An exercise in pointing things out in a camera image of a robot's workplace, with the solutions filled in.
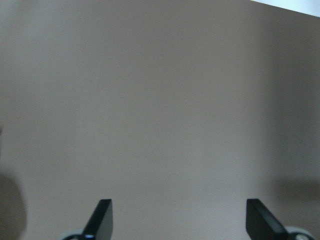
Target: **gray surface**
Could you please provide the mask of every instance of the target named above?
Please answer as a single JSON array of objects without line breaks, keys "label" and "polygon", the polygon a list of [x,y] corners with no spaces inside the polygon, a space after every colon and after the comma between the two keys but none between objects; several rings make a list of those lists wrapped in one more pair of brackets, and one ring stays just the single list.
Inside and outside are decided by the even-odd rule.
[{"label": "gray surface", "polygon": [[112,198],[113,240],[246,240],[255,197],[319,237],[319,29],[249,0],[1,0],[12,227],[55,240]]}]

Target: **metal bolt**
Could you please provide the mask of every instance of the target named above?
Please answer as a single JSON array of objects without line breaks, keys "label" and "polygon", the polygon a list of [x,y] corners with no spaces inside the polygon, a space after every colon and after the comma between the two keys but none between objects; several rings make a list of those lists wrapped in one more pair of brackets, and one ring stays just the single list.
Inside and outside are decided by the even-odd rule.
[{"label": "metal bolt", "polygon": [[295,236],[295,240],[309,240],[306,235],[298,234]]}]

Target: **black object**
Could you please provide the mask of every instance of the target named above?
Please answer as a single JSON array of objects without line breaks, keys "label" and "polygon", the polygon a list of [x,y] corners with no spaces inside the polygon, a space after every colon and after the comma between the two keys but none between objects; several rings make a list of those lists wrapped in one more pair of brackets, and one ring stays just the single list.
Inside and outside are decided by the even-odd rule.
[{"label": "black object", "polygon": [[110,240],[113,231],[112,200],[102,199],[81,234],[65,237],[63,240]]},{"label": "black object", "polygon": [[288,232],[259,199],[246,201],[245,228],[252,240],[314,240],[305,232]]}]

